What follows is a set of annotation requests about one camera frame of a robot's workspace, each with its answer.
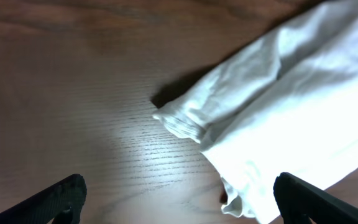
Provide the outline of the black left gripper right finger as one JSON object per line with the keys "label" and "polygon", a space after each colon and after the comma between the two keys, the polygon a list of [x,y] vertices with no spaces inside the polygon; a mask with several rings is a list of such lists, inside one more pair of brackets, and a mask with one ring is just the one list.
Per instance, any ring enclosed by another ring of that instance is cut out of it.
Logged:
{"label": "black left gripper right finger", "polygon": [[287,172],[273,186],[284,224],[358,224],[358,208]]}

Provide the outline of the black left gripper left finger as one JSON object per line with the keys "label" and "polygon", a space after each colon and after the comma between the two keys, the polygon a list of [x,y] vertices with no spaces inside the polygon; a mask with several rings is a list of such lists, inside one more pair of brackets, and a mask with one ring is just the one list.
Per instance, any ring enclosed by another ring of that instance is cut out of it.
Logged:
{"label": "black left gripper left finger", "polygon": [[79,224],[87,188],[73,174],[0,213],[0,224]]}

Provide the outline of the white Puma t-shirt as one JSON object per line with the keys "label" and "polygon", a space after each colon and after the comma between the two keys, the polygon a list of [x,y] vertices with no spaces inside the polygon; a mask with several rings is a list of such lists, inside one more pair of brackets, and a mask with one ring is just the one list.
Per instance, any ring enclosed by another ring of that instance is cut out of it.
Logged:
{"label": "white Puma t-shirt", "polygon": [[200,145],[227,193],[223,213],[270,223],[282,172],[327,189],[358,168],[358,0],[274,28],[154,118]]}

